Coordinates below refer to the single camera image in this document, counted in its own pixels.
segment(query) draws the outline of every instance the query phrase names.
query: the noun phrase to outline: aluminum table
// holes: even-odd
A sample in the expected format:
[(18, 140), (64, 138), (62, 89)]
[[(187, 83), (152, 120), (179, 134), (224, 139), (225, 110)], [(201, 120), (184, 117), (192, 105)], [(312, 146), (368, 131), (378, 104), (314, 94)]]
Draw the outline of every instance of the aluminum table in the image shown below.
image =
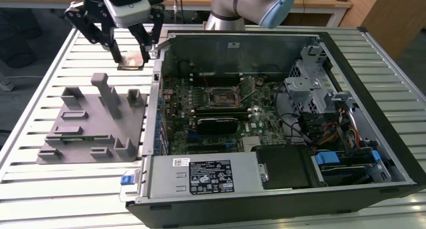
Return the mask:
[[(201, 26), (164, 25), (163, 29), (199, 30)], [(248, 26), (247, 30), (259, 28)], [(360, 33), (354, 28), (280, 27), (275, 30), (327, 31), (331, 34), (424, 169), (426, 98), (368, 33)], [(117, 29), (115, 37), (123, 51), (139, 50), (136, 40), (127, 30)], [(112, 56), (101, 46), (92, 45), (74, 29), (70, 31), (0, 151), (0, 228), (145, 228), (119, 200), (120, 176), (125, 171), (136, 169), (140, 161), (65, 165), (37, 165), (34, 161), (62, 105), (58, 95), (64, 87), (80, 86), (82, 93), (95, 93), (91, 75), (105, 72), (109, 75), (108, 84), (116, 86), (117, 93), (125, 93), (129, 88), (149, 93), (152, 67), (153, 60), (141, 71), (117, 71)], [(344, 89), (342, 77), (338, 74), (335, 76)], [(426, 228), (424, 192), (386, 200), (350, 214), (195, 228)]]

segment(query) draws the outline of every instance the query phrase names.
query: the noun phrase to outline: motherboard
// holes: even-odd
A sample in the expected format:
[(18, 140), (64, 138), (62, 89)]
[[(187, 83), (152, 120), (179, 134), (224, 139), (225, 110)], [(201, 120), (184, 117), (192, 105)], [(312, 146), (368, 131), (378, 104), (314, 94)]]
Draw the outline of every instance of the motherboard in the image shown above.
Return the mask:
[(168, 155), (244, 152), (285, 144), (273, 109), (276, 82), (261, 75), (164, 77)]

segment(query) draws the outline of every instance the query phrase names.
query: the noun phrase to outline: blue latch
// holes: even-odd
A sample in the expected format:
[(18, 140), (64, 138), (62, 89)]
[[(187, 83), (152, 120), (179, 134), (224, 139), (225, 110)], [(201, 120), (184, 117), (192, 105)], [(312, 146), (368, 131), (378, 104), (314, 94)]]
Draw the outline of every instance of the blue latch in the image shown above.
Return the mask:
[(315, 160), (318, 165), (328, 164), (328, 163), (339, 163), (339, 157), (335, 152), (320, 152), (315, 155)]
[(372, 158), (375, 161), (379, 161), (382, 158), (380, 158), (380, 154), (376, 150), (372, 150), (371, 151), (371, 155), (372, 155)]
[(120, 184), (121, 184), (121, 186), (133, 185), (135, 184), (135, 175), (123, 175)]

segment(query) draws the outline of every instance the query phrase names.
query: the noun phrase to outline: blue drive bracket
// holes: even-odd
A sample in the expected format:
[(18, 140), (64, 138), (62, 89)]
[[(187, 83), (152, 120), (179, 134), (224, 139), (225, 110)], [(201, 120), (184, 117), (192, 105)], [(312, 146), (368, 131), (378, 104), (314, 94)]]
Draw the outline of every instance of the blue drive bracket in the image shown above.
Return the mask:
[(315, 155), (316, 164), (340, 163), (338, 154), (335, 152), (320, 152)]

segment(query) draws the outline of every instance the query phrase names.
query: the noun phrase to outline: circuit board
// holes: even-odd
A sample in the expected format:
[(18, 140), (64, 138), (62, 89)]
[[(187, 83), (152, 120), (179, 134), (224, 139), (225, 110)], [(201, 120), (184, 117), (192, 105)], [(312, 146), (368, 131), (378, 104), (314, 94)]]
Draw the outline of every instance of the circuit board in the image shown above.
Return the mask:
[[(233, 87), (196, 87), (189, 79), (169, 77), (164, 80), (165, 116), (168, 125), (168, 155), (208, 153), (189, 150), (193, 146), (225, 145), (224, 152), (243, 152), (244, 137), (256, 136), (261, 145), (284, 144), (284, 132), (279, 125), (271, 102), (275, 82), (261, 76), (244, 76)], [(229, 100), (235, 93), (236, 102)], [(247, 120), (237, 121), (231, 134), (199, 135), (193, 111), (207, 108), (239, 108), (249, 113)]]

